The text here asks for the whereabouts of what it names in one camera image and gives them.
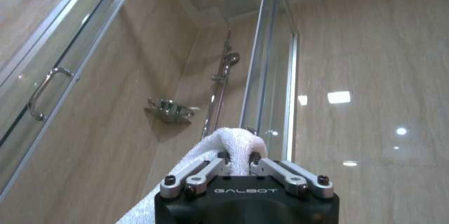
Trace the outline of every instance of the shower enclosure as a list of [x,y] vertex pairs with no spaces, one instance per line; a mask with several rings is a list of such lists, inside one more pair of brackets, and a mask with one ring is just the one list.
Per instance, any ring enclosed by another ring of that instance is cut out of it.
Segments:
[[[61,0],[1,69],[0,202],[29,165],[124,2]],[[216,88],[202,137],[218,126],[230,67],[240,60],[240,54],[230,49],[229,23],[226,33],[218,73],[212,75]],[[261,0],[240,127],[253,129],[266,141],[272,158],[288,160],[293,156],[296,46],[288,0]]]

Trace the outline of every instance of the handheld shower head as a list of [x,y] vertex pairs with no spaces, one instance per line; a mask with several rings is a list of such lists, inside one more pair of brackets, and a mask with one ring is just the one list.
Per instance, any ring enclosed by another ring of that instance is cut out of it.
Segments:
[[229,53],[225,58],[222,59],[222,62],[228,66],[233,66],[240,60],[240,54],[237,52]]

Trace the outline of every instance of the beige wall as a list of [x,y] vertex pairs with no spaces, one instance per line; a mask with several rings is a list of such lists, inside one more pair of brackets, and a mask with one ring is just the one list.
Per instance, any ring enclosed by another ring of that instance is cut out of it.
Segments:
[[177,0],[126,0],[0,205],[0,223],[110,223],[140,200],[197,27]]
[[[308,95],[296,163],[330,176],[340,223],[447,223],[449,0],[306,0],[293,9]],[[326,93],[344,90],[350,103],[330,105]]]
[[[237,127],[246,83],[249,55],[253,45],[257,16],[232,22],[232,51],[240,53],[240,62],[230,68],[218,127]],[[148,174],[142,196],[153,189],[188,150],[201,139],[208,103],[213,93],[210,74],[218,69],[226,30],[221,25],[202,28],[192,47],[189,62],[184,70],[176,101],[186,106],[198,107],[189,126],[157,123],[161,140]]]

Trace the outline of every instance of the white towel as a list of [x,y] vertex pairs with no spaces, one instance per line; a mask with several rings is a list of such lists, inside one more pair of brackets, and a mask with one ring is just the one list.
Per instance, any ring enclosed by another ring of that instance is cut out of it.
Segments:
[[[228,151],[230,155],[232,176],[249,174],[248,160],[252,152],[266,157],[266,147],[260,137],[245,129],[220,128],[194,145],[169,173],[176,174],[197,160],[212,160],[220,151]],[[158,191],[157,185],[117,223],[154,223],[154,195]]]

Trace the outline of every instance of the screw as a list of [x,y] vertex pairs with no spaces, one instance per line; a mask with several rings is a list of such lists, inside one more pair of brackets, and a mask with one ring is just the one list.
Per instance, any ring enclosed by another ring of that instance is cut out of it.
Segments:
[[228,164],[230,160],[229,153],[225,151],[218,152],[217,158],[224,158],[224,163]]
[[192,200],[196,196],[196,187],[192,185],[185,186],[185,198]]
[[170,186],[170,185],[174,185],[174,182],[176,182],[174,175],[166,175],[164,179],[164,184]]
[[325,175],[318,175],[318,184],[322,186],[329,185],[329,177]]
[[297,188],[297,196],[302,197],[309,191],[308,185],[300,185]]

